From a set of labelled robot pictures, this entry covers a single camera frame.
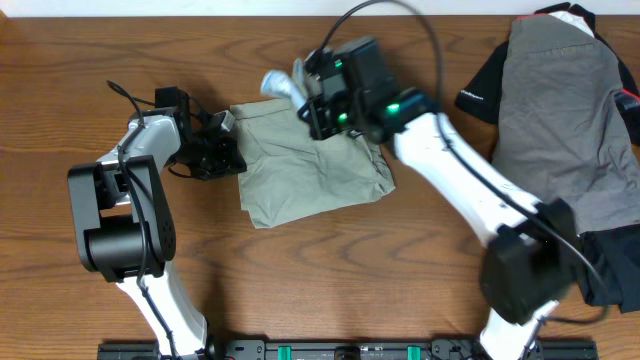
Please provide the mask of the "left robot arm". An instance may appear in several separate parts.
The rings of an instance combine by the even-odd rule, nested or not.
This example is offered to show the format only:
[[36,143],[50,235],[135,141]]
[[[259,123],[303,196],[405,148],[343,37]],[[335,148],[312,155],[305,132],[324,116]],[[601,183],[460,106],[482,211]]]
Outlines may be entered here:
[[234,116],[210,113],[178,87],[158,88],[152,102],[131,97],[127,131],[98,160],[67,175],[77,251],[136,304],[153,343],[105,343],[100,359],[222,359],[225,348],[191,302],[173,259],[177,234],[161,182],[174,165],[201,181],[247,168],[232,136]]

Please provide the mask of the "khaki green shorts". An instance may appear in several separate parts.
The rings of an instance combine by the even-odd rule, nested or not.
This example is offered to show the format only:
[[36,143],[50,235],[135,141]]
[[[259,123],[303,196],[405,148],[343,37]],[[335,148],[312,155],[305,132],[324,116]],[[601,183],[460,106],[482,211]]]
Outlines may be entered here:
[[338,134],[314,140],[287,100],[230,107],[247,170],[238,175],[241,209],[255,228],[371,203],[395,189],[380,147]]

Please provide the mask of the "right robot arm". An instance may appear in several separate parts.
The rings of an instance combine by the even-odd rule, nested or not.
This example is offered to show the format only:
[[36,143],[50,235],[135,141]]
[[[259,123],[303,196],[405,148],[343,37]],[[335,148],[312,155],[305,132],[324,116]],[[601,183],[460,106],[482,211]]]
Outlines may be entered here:
[[436,99],[400,87],[375,43],[315,51],[293,74],[268,71],[260,91],[289,100],[315,140],[346,132],[392,143],[396,158],[425,178],[483,244],[480,287],[490,313],[481,354],[532,355],[540,327],[575,280],[575,226],[566,202],[544,203],[500,174],[457,133]]

